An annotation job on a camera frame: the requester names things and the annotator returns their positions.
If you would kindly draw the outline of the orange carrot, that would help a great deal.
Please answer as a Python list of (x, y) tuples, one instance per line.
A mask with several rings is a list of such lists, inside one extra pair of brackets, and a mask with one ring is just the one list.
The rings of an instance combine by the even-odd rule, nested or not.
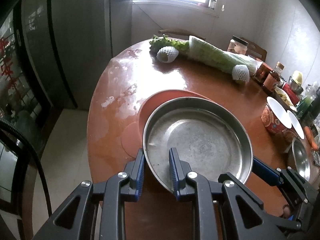
[(311, 146), (311, 149), (314, 151), (318, 151), (318, 145), (316, 144), (314, 137), (313, 137), (313, 133), (308, 126), (304, 127), (304, 133), (305, 133), (305, 137), (306, 137), (307, 141), (309, 142), (309, 144)]

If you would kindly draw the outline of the brown sauce bottle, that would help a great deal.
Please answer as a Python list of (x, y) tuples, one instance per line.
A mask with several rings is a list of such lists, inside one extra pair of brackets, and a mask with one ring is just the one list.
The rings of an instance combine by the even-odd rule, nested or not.
[(263, 90), (266, 94), (272, 94), (280, 83), (280, 76), (283, 72), (284, 65), (280, 62), (277, 62), (276, 66), (272, 71), (269, 72), (267, 78), (263, 83)]

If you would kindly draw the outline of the red box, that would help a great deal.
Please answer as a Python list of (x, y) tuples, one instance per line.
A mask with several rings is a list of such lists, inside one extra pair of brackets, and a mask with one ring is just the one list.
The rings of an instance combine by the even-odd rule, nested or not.
[(286, 92), (286, 94), (289, 96), (291, 102), (296, 105), (300, 99), (299, 97), (294, 93), (294, 91), (290, 88), (288, 83), (284, 83), (282, 90)]

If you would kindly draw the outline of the left foam-netted fruit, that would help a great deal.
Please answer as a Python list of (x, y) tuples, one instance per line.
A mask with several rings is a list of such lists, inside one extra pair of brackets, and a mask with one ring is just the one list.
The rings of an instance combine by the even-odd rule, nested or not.
[(166, 46), (161, 48), (156, 55), (156, 58), (159, 62), (162, 63), (172, 63), (178, 57), (179, 51), (172, 47)]

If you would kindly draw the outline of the green liquid plastic bottle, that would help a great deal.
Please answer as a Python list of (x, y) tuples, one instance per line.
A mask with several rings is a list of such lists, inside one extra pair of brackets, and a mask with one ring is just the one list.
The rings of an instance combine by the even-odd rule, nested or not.
[(299, 101), (297, 105), (297, 117), (298, 119), (301, 119), (302, 116), (306, 113), (307, 109), (310, 107), (311, 103), (316, 98), (316, 92), (319, 88), (319, 83), (314, 82), (313, 84), (309, 84), (306, 86), (304, 96)]

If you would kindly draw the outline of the red-brown plastic plate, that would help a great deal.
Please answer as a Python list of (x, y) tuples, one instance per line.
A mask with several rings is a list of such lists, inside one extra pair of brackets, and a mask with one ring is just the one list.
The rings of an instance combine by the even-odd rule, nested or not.
[(210, 100), (201, 94), (178, 89), (160, 91), (147, 98), (138, 111), (136, 120), (127, 125), (121, 135), (121, 145), (124, 151), (130, 157), (135, 158), (138, 150), (143, 147), (142, 139), (144, 127), (152, 112), (161, 104), (169, 100), (188, 96)]

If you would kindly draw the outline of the wrapped napa cabbage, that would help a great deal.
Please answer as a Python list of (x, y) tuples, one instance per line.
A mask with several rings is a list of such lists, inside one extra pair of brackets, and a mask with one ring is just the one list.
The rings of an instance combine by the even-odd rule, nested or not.
[(250, 76), (253, 76), (263, 63), (246, 55), (221, 50), (195, 36), (189, 36), (188, 58), (227, 74), (231, 74), (237, 64), (243, 64), (247, 66)]

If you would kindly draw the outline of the small steel bowl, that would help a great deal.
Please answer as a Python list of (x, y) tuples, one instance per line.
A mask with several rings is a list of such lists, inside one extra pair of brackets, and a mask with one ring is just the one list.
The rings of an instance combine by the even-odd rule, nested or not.
[(299, 85), (298, 83), (296, 83), (296, 81), (292, 78), (292, 76), (289, 77), (289, 81), (288, 81), (289, 87), (290, 89), (296, 94), (296, 95), (300, 95), (303, 92), (303, 87), (301, 85)]

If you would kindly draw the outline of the foam-netted fruit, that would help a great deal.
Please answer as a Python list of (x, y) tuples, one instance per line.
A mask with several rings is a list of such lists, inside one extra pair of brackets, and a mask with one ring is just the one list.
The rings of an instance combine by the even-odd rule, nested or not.
[(244, 64), (237, 64), (232, 70), (232, 78), (237, 83), (247, 83), (250, 78), (249, 69)]
[(156, 58), (159, 62), (162, 63), (172, 63), (178, 57), (179, 51), (172, 47), (166, 46), (161, 48), (156, 55)]

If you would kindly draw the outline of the white bowl red pattern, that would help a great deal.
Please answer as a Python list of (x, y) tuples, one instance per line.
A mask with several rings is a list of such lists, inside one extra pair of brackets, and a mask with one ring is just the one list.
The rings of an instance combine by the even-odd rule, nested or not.
[(264, 127), (271, 134), (277, 134), (292, 128), (292, 122), (287, 111), (276, 99), (270, 96), (266, 98), (261, 120)]

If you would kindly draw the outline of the steel mixing bowl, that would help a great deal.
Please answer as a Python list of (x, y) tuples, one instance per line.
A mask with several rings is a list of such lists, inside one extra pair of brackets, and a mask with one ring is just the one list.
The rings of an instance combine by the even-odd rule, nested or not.
[(288, 150), (287, 166), (296, 170), (306, 181), (310, 180), (310, 161), (303, 143), (293, 138)]

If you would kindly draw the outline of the green leafy lettuce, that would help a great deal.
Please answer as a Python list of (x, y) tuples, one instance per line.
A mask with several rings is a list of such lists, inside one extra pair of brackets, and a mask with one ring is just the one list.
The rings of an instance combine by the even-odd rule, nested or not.
[(163, 35), (162, 37), (153, 35), (149, 44), (150, 50), (155, 54), (163, 47), (174, 47), (183, 56), (187, 56), (189, 53), (189, 41), (169, 38), (167, 35)]

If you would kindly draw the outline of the clear jar black lid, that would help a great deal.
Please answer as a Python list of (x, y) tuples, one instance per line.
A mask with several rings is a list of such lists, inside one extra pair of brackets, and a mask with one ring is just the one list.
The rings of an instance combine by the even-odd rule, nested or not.
[(236, 36), (232, 36), (227, 51), (235, 54), (245, 55), (247, 53), (248, 42), (238, 38)]

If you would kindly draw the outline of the red chili sauce jar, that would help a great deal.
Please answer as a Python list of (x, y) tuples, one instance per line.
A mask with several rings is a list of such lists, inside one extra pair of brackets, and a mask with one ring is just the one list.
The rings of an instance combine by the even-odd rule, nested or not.
[(253, 79), (260, 85), (264, 83), (266, 80), (268, 74), (272, 71), (272, 68), (263, 62), (261, 66), (256, 71), (255, 75), (253, 76)]

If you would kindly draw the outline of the right foam-netted fruit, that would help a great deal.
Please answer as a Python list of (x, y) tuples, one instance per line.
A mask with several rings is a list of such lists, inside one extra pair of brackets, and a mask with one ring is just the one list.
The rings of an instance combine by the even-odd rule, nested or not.
[(232, 78), (237, 83), (247, 83), (250, 78), (249, 69), (244, 64), (237, 64), (232, 70)]

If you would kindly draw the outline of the white dish with food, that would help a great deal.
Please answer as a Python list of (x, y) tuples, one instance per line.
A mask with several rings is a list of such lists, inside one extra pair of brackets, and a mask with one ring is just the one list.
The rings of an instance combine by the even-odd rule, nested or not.
[(296, 112), (297, 109), (292, 103), (288, 94), (279, 87), (274, 89), (274, 98), (286, 109), (292, 112)]

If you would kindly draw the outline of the dark refrigerator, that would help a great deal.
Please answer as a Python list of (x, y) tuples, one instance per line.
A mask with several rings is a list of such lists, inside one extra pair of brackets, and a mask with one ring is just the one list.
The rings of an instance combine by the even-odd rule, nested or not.
[(89, 109), (111, 58), (105, 0), (1, 0), (18, 62), (44, 107)]

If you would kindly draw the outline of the yellow cup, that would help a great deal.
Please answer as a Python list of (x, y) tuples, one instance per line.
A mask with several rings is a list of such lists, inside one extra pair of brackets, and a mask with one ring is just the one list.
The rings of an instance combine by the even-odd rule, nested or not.
[(295, 70), (293, 73), (292, 73), (292, 80), (295, 81), (295, 83), (299, 86), (302, 85), (303, 83), (303, 76), (302, 76), (302, 73), (298, 70)]

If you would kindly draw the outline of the round metal pan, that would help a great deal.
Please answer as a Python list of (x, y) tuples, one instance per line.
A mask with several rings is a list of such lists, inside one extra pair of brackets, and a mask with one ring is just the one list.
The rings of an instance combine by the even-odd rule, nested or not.
[(181, 97), (158, 106), (143, 130), (143, 150), (158, 182), (173, 191), (169, 150), (211, 181), (231, 173), (246, 183), (253, 166), (253, 148), (241, 122), (227, 109), (207, 99)]

